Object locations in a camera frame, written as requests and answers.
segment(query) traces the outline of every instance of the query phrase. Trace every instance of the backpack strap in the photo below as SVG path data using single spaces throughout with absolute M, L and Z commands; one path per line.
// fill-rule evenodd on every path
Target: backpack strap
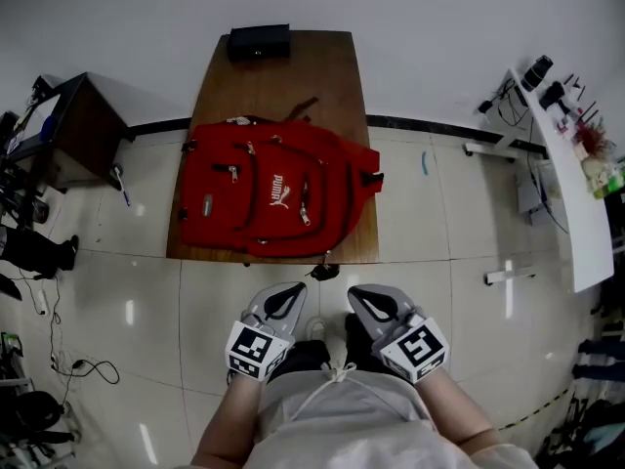
M 299 103 L 298 105 L 295 105 L 295 107 L 291 109 L 291 112 L 288 114 L 288 116 L 284 118 L 284 121 L 293 121 L 295 118 L 297 118 L 300 114 L 302 114 L 304 111 L 306 111 L 309 107 L 311 107 L 313 104 L 317 103 L 318 101 L 319 101 L 318 97 L 311 97 L 310 99 L 304 101 L 303 103 Z
M 362 187 L 365 188 L 371 195 L 382 190 L 384 174 L 372 174 L 371 172 L 360 170 L 360 182 L 362 183 Z

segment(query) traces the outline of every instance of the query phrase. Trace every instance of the backpack zipper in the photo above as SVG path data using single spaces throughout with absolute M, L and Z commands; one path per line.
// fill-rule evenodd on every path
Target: backpack zipper
M 302 190 L 302 207 L 300 208 L 300 217 L 302 218 L 302 221 L 304 221 L 305 226 L 310 226 L 311 220 L 309 219 L 307 210 L 309 204 L 309 181 L 306 174 L 304 175 L 304 179 L 305 181 L 304 189 Z
M 247 144 L 239 144 L 232 143 L 232 147 L 235 149 L 243 149 L 250 156 L 250 163 L 252 164 L 252 191 L 250 193 L 250 206 L 247 211 L 247 217 L 243 222 L 243 226 L 240 228 L 235 228 L 237 230 L 242 230 L 243 228 L 247 228 L 252 220 L 252 215 L 254 215 L 254 203 L 256 202 L 256 152 L 254 151 L 254 147 L 252 143 L 248 142 Z
M 213 163 L 213 170 L 217 172 L 230 172 L 232 174 L 232 182 L 238 181 L 238 175 L 241 173 L 240 165 L 226 165 L 225 163 Z
M 347 188 L 348 188 L 348 203 L 347 203 L 347 207 L 346 207 L 346 215 L 345 215 L 345 219 L 343 221 L 343 225 L 341 228 L 341 234 L 340 237 L 338 238 L 338 240 L 334 243 L 334 245 L 332 245 L 332 247 L 330 247 L 328 250 L 325 250 L 323 252 L 314 252 L 314 253 L 307 253 L 307 254 L 293 254 L 293 255 L 280 255 L 277 257 L 290 257 L 290 258 L 297 258 L 297 257 L 316 257 L 316 256 L 325 256 L 325 255 L 329 255 L 332 250 L 334 250 L 337 246 L 339 246 L 339 244 L 347 237 L 348 235 L 348 227 L 350 226 L 350 216 L 352 214 L 352 207 L 354 206 L 354 183 L 352 181 L 352 164 L 348 162 L 347 164 L 347 172 L 346 172 L 346 184 L 347 184 Z M 284 241 L 285 239 L 297 239 L 299 237 L 305 237 L 308 236 L 309 234 L 302 234 L 300 236 L 292 236 L 292 237 L 288 237 L 288 238 L 274 238 L 277 240 L 282 240 Z M 265 244 L 267 243 L 266 240 L 264 240 L 263 242 L 261 242 L 261 244 Z

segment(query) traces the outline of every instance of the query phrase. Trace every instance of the black object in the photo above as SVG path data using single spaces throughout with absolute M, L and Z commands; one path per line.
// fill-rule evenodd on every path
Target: black object
M 550 105 L 553 105 L 555 103 L 557 103 L 564 95 L 564 87 L 560 82 L 554 82 L 551 84 L 551 87 L 549 87 L 545 93 L 543 94 L 543 97 L 540 98 L 540 106 L 543 109 L 547 109 Z
M 585 340 L 579 345 L 577 352 L 587 355 L 604 355 L 623 362 L 625 361 L 625 342 L 620 340 Z
M 0 275 L 0 293 L 8 295 L 13 299 L 21 300 L 21 294 L 18 287 L 13 283 L 9 277 Z
M 527 92 L 531 92 L 538 84 L 543 81 L 543 78 L 549 71 L 549 68 L 554 65 L 554 62 L 547 56 L 541 56 L 536 60 L 536 63 L 527 70 L 523 78 L 521 79 L 521 85 Z
M 310 273 L 311 277 L 317 281 L 326 281 L 337 277 L 341 271 L 341 266 L 338 264 L 319 264 Z
M 15 113 L 6 111 L 0 117 L 0 145 L 4 146 L 13 135 L 13 127 L 18 122 L 18 116 Z
M 598 112 L 599 110 L 595 109 L 595 111 L 593 111 L 593 114 L 591 114 L 586 120 L 583 120 L 583 122 L 586 124 L 589 124 L 590 120 L 592 120 Z
M 491 108 L 492 108 L 492 102 L 491 101 L 484 101 L 481 105 L 479 105 L 478 111 L 480 113 L 486 113 Z
M 40 273 L 41 277 L 52 278 L 58 269 L 73 269 L 77 250 L 78 236 L 58 245 L 34 231 L 7 228 L 7 243 L 0 260 L 23 270 Z
M 580 118 L 582 119 L 582 121 L 584 120 L 584 116 L 586 116 L 586 114 L 588 113 L 588 111 L 590 111 L 593 106 L 597 103 L 597 101 L 593 101 L 593 103 L 591 105 L 588 106 L 588 109 L 586 109 L 582 115 L 580 116 Z
M 32 100 L 38 104 L 52 96 L 52 87 L 43 79 L 37 76 L 35 83 L 32 84 Z
M 521 89 L 519 88 L 519 85 L 517 85 L 516 83 L 515 83 L 515 92 L 517 93 L 517 97 L 519 98 L 520 103 L 524 107 L 529 107 L 527 105 L 527 101 L 525 100 L 525 97 L 523 96 L 523 93 L 521 92 Z
M 32 228 L 32 223 L 43 224 L 48 219 L 50 207 L 30 184 L 25 170 L 6 157 L 0 156 L 0 205 L 18 224 L 19 230 Z
M 45 391 L 24 393 L 0 407 L 0 432 L 12 443 L 67 443 L 74 440 L 70 433 L 47 431 L 54 426 L 63 408 Z
M 625 363 L 616 362 L 610 366 L 581 365 L 573 367 L 573 378 L 591 380 L 607 380 L 610 382 L 625 382 Z
M 288 58 L 291 54 L 289 25 L 233 28 L 226 48 L 231 61 Z

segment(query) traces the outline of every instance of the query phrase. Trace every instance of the white wall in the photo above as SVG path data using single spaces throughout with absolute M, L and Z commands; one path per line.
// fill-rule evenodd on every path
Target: white wall
M 547 54 L 597 90 L 625 58 L 625 0 L 0 0 L 0 110 L 84 70 L 129 124 L 189 116 L 231 27 L 354 34 L 369 113 L 477 126 L 518 60 Z
M 605 136 L 616 144 L 615 156 L 625 155 L 625 63 L 609 78 L 597 95 Z

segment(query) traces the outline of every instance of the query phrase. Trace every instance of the small bottle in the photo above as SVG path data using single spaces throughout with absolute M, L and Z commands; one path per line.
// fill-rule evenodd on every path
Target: small bottle
M 604 199 L 609 194 L 617 192 L 625 187 L 625 169 L 622 167 L 613 167 L 607 178 L 607 184 L 601 186 L 593 192 L 596 199 Z

